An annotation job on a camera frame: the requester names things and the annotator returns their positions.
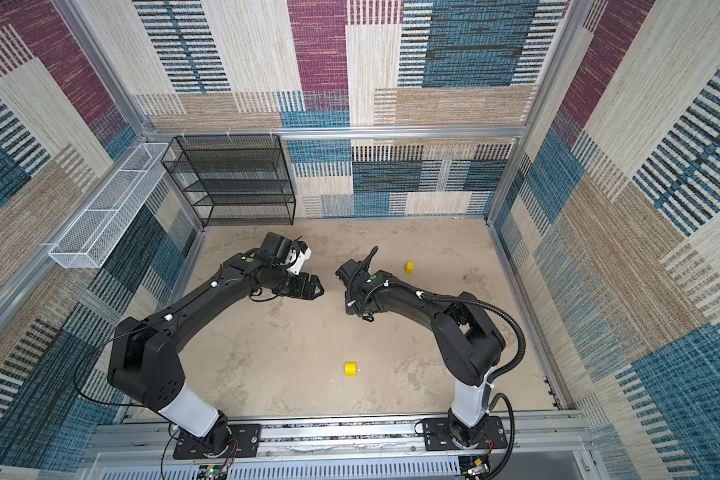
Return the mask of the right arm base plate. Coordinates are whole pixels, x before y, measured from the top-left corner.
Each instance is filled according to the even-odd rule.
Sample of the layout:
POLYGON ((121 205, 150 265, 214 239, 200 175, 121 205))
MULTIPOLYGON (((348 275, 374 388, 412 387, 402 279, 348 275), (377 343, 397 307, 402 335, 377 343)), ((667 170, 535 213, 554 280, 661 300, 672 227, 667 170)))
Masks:
POLYGON ((424 418, 416 422, 414 432, 424 439, 427 451, 505 449, 509 445, 501 418, 492 415, 472 427, 454 416, 424 418))

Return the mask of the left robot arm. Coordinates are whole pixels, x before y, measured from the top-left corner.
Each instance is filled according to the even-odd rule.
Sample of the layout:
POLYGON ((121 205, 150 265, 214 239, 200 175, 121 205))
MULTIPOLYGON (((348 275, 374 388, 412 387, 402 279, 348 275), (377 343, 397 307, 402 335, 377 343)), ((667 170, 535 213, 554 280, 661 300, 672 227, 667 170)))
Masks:
POLYGON ((301 240, 268 233, 258 248, 224 261, 204 283, 143 320, 127 317, 116 327, 108 383, 176 425, 192 456, 217 458, 233 446, 227 416, 188 385, 179 354, 186 344, 234 303, 275 298, 311 301, 324 290, 303 272, 311 250, 301 240))

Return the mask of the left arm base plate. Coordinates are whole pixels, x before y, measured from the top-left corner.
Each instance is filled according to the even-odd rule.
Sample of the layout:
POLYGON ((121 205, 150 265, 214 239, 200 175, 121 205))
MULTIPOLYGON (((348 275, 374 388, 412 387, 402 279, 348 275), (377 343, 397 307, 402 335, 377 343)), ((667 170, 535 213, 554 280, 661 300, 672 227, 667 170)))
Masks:
POLYGON ((253 458, 259 448, 260 424, 228 424, 224 430, 196 437, 180 428, 174 460, 231 460, 253 458))

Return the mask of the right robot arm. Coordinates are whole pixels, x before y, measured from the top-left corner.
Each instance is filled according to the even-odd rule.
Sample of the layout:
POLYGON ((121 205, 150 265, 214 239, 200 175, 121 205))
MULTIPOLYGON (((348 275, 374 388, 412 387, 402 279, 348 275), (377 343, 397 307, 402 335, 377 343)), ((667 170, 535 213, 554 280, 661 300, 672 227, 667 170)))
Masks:
POLYGON ((395 313, 430 330, 443 363, 455 379, 448 411, 455 443, 473 447, 483 437, 490 375, 506 341, 477 299, 464 292, 438 296, 402 282, 388 272, 370 273, 356 260, 336 271, 345 287, 346 313, 371 322, 377 313, 395 313))

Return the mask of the yellow cylinder block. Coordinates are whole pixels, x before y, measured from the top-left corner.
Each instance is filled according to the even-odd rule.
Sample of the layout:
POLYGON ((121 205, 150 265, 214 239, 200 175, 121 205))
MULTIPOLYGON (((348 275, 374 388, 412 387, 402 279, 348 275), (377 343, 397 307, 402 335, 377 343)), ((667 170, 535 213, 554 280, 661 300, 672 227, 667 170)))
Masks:
POLYGON ((356 376, 358 372, 357 364, 355 362, 346 362, 344 364, 344 373, 346 376, 356 376))

